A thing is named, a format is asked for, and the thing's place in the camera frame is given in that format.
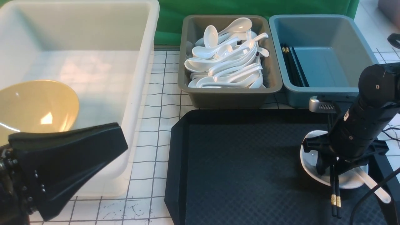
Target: yellow bowl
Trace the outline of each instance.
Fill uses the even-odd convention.
[[[53,80],[33,80],[0,90],[0,146],[16,132],[68,131],[78,116],[78,96]]]

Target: white plate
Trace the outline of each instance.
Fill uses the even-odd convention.
[[[316,137],[319,135],[326,134],[327,131],[311,131],[306,135],[305,138]],[[315,150],[311,150],[309,153],[304,152],[303,145],[300,148],[300,160],[301,165],[304,170],[310,175],[312,178],[317,180],[320,183],[323,183],[327,186],[330,186],[330,176],[329,176],[329,168],[326,170],[324,175],[319,175],[317,173],[317,169],[315,165],[317,164],[318,152]],[[366,173],[368,173],[368,165],[360,167]],[[362,186],[364,181],[357,176],[357,174],[353,171],[347,171],[339,176],[339,184],[342,189],[354,189]]]

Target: green backdrop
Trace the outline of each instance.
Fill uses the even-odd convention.
[[[182,22],[192,14],[341,14],[354,19],[359,0],[159,0],[154,44],[180,45]],[[8,0],[0,0],[0,5]]]

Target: textured tray surface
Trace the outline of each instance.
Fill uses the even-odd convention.
[[[297,112],[297,123],[294,110],[269,110],[247,119],[234,112],[213,114],[209,124],[189,126],[186,225],[348,224],[368,188],[342,190],[343,218],[331,218],[330,189],[300,165],[302,139],[326,130],[325,117]],[[226,124],[230,117],[237,124]],[[375,198],[358,210],[356,222],[385,224]]]

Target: black serving tray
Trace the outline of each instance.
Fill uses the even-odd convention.
[[[327,121],[307,109],[190,111],[171,133],[165,203],[174,224],[347,225],[368,187],[341,190],[342,219],[333,218],[330,188],[300,164],[304,136],[327,130]],[[379,181],[392,169],[386,156],[376,156],[370,171]],[[400,184],[388,185],[399,207]],[[382,206],[387,221],[397,220],[393,204]],[[375,197],[354,224],[386,224]]]

